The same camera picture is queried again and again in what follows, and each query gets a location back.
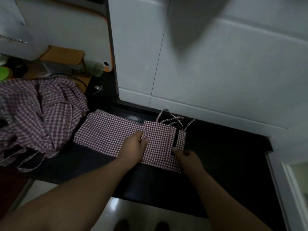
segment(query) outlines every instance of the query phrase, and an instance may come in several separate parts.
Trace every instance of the hand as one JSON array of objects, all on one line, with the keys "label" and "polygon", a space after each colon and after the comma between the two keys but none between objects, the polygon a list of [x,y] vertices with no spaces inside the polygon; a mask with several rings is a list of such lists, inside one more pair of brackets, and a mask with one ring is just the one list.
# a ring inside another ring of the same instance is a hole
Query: hand
[{"label": "hand", "polygon": [[132,136],[126,138],[121,146],[118,154],[118,159],[123,161],[125,165],[131,169],[141,161],[145,147],[149,140],[145,139],[140,142],[143,135],[142,131],[137,131]]},{"label": "hand", "polygon": [[173,147],[172,151],[179,159],[184,172],[190,177],[190,180],[194,184],[196,178],[205,173],[199,157],[191,150],[182,153],[177,147]]}]

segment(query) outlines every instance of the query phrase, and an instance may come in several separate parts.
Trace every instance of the person's right arm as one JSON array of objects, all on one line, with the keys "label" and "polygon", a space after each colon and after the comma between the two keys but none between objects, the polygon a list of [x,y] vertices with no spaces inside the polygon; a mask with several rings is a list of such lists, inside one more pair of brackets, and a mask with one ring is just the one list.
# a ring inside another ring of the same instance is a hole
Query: person's right arm
[{"label": "person's right arm", "polygon": [[258,217],[232,198],[203,168],[193,151],[173,147],[184,171],[197,188],[214,231],[271,231]]}]

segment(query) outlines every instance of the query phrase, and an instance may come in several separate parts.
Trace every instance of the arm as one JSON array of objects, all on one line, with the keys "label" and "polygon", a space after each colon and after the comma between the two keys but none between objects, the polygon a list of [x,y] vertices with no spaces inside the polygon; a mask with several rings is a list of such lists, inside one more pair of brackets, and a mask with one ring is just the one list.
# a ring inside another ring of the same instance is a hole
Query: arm
[{"label": "arm", "polygon": [[148,140],[138,131],[123,142],[118,158],[65,182],[12,212],[0,230],[90,230],[122,177],[143,156]]},{"label": "arm", "polygon": [[184,171],[198,190],[199,196],[215,231],[271,231],[254,214],[232,198],[204,169],[197,154],[173,147]]}]

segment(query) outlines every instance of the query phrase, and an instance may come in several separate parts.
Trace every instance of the person's left hand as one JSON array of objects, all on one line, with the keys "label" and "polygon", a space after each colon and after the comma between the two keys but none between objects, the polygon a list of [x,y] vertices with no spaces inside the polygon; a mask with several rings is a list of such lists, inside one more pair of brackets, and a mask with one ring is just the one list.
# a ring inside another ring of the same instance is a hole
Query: person's left hand
[{"label": "person's left hand", "polygon": [[145,147],[149,140],[145,139],[140,142],[143,135],[142,131],[137,131],[132,136],[126,138],[121,146],[118,159],[122,160],[129,168],[134,167],[141,161]]}]

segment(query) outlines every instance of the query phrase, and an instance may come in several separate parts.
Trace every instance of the folded cloth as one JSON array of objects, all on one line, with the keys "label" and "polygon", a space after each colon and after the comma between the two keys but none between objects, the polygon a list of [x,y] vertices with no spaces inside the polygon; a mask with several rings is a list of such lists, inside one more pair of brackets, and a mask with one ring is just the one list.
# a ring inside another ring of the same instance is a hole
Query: folded cloth
[{"label": "folded cloth", "polygon": [[185,145],[185,130],[179,130],[171,124],[180,123],[183,117],[175,117],[170,125],[158,122],[144,121],[144,124],[122,118],[102,110],[90,113],[84,124],[74,136],[74,142],[106,155],[117,157],[124,140],[136,131],[143,131],[141,140],[147,138],[149,143],[144,151],[141,163],[173,172],[181,173],[178,159],[172,155],[171,148],[177,146],[181,151]]},{"label": "folded cloth", "polygon": [[28,148],[36,151],[18,166],[20,171],[33,170],[22,164],[37,153],[44,154],[42,161],[55,157],[88,111],[85,95],[64,77],[6,80],[0,83],[0,99],[8,122],[0,129],[0,165]]}]

